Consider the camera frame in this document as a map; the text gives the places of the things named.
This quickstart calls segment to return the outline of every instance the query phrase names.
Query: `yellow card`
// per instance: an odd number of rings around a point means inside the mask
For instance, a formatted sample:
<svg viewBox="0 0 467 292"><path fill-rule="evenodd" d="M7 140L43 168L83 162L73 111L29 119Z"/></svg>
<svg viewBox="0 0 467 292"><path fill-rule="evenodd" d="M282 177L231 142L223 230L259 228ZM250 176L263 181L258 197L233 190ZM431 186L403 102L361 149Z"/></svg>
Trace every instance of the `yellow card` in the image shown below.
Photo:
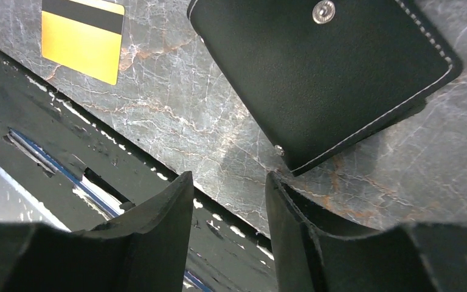
<svg viewBox="0 0 467 292"><path fill-rule="evenodd" d="M115 85L124 13L103 0L42 0L42 56Z"/></svg>

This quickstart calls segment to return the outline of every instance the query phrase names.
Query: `wallet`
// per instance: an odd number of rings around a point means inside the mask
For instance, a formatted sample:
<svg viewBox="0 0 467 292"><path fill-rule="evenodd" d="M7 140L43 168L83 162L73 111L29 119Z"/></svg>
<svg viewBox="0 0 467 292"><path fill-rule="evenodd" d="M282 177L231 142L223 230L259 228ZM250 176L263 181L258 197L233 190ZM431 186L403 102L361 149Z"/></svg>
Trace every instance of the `wallet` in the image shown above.
<svg viewBox="0 0 467 292"><path fill-rule="evenodd" d="M193 0L187 17L295 176L463 67L411 0Z"/></svg>

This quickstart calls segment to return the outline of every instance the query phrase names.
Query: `rivet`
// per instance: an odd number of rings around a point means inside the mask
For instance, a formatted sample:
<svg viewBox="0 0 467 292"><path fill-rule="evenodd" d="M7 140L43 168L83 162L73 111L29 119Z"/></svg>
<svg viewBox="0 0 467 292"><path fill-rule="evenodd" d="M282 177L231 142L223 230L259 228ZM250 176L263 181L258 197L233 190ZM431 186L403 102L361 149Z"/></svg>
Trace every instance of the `rivet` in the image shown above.
<svg viewBox="0 0 467 292"><path fill-rule="evenodd" d="M282 146L280 145L275 145L275 151L277 152L278 156L283 156L285 152L283 151Z"/></svg>
<svg viewBox="0 0 467 292"><path fill-rule="evenodd" d="M317 24L331 21L336 14L336 6L330 0L319 1L313 9L313 19Z"/></svg>

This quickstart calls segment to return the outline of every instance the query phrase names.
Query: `marble veining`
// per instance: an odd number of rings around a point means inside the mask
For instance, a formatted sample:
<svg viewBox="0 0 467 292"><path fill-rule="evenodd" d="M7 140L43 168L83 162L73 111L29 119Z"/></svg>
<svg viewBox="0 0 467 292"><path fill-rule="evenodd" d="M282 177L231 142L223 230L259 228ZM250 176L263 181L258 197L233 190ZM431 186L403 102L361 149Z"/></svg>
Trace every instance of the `marble veining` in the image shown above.
<svg viewBox="0 0 467 292"><path fill-rule="evenodd" d="M467 0L417 0L465 62L425 109L293 178L185 17L188 0L126 8L116 86L45 60L41 0L0 0L0 49L268 233L265 175L374 228L467 220Z"/></svg>

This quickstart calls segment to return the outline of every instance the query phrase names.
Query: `gray marble countertop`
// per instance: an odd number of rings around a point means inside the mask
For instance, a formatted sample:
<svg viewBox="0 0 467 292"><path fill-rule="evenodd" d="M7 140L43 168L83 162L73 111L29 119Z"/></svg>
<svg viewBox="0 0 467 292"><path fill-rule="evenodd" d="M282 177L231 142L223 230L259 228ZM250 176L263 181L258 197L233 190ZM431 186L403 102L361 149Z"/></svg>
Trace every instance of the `gray marble countertop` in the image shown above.
<svg viewBox="0 0 467 292"><path fill-rule="evenodd" d="M425 109L293 178L185 17L188 0L126 8L119 81L43 59L41 0L0 0L0 49L42 76L223 206L268 233L265 176L375 228L467 220L467 0L417 0L465 62Z"/></svg>

